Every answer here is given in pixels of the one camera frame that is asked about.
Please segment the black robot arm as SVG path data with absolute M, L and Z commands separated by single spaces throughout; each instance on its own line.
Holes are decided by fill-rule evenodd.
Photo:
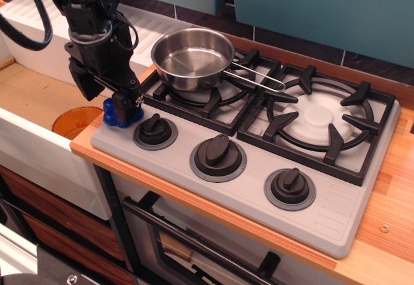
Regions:
M 32 51 L 45 49 L 53 36 L 52 23 L 42 0 L 33 0 L 43 23 L 42 41 L 31 39 L 1 18 L 1 31 L 19 46 Z M 69 70 L 86 100 L 104 89 L 112 91 L 113 109 L 121 125 L 141 113 L 143 95 L 140 82 L 130 67 L 138 45 L 133 24 L 119 12 L 120 0 L 52 0 L 66 18 L 69 42 Z

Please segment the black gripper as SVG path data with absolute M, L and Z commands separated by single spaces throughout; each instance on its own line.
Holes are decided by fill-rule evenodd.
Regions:
M 136 122 L 142 117 L 140 84 L 130 67 L 133 43 L 129 37 L 111 37 L 97 44 L 65 44 L 69 53 L 69 70 L 87 101 L 95 99 L 108 88 L 121 124 Z

